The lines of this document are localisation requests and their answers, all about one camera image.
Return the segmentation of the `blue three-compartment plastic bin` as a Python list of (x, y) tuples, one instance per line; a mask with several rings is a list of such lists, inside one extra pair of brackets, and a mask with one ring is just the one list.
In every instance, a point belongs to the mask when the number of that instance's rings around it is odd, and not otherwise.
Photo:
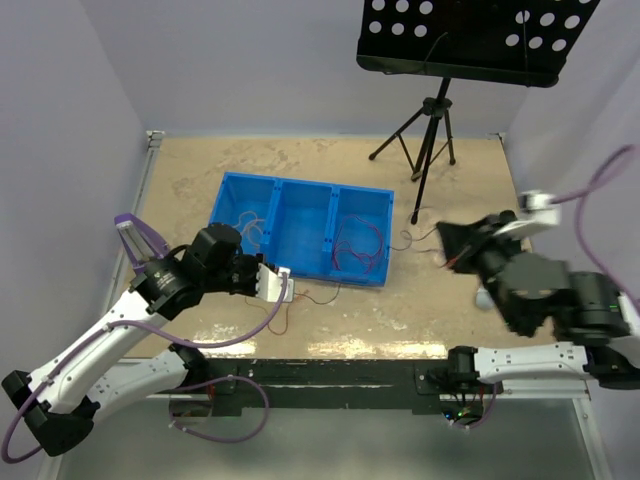
[(391, 190), (227, 172), (210, 221), (297, 278), (382, 287), (393, 209)]

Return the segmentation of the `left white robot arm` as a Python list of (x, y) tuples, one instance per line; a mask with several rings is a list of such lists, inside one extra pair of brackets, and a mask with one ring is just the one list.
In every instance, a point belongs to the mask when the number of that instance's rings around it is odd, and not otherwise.
[[(289, 269), (247, 254), (232, 226), (213, 223), (189, 244), (148, 259), (119, 299), (62, 353), (31, 372), (14, 370), (2, 388), (16, 408), (1, 443), (1, 458), (21, 463), (39, 452), (62, 455), (116, 411), (163, 391), (213, 395), (217, 384), (255, 381), (236, 373), (214, 376), (205, 349), (242, 343), (265, 329), (294, 286)], [(252, 330), (202, 343), (164, 326), (210, 293), (273, 303)]]

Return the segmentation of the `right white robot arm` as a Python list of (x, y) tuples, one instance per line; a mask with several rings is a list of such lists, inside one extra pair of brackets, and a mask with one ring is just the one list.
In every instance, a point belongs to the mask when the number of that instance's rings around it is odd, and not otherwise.
[(608, 275), (573, 271), (565, 261), (526, 250), (524, 239), (551, 227), (511, 210), (462, 225), (439, 221), (446, 266), (474, 275), (507, 328), (532, 338), (549, 322), (554, 343), (496, 349), (458, 346), (445, 379), (459, 393), (512, 379), (593, 379), (611, 390), (639, 387), (639, 318)]

